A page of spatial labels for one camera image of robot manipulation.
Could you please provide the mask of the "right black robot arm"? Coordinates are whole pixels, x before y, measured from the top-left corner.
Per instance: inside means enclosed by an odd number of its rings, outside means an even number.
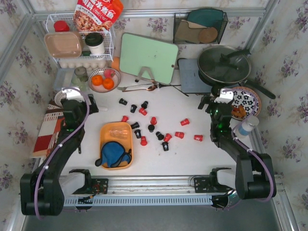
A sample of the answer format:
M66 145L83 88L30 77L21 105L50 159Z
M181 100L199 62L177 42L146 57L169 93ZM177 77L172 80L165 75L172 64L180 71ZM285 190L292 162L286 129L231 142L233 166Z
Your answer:
M235 187L240 199L264 199L276 195L276 183L272 159L268 154L251 150L237 137L230 127L231 103L215 102L216 97L204 95L198 109L210 115L210 139L235 162Z

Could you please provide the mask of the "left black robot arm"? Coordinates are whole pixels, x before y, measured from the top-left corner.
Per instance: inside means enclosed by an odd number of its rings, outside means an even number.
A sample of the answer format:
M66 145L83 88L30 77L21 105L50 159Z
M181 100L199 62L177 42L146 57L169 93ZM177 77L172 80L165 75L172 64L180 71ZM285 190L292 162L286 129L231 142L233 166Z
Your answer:
M93 94L83 100L63 99L64 120L52 152L32 173L20 179L21 212L26 216L57 216L64 206L61 172L73 152L81 146L84 124L89 115L99 111Z

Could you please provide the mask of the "orange plastic storage basket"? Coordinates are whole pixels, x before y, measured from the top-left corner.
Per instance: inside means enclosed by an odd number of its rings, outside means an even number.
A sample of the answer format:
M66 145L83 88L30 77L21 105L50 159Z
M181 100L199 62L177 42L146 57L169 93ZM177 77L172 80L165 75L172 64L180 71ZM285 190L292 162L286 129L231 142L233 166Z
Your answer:
M106 170L122 170L133 162L132 129L126 122L103 125L100 131L100 155L97 167Z

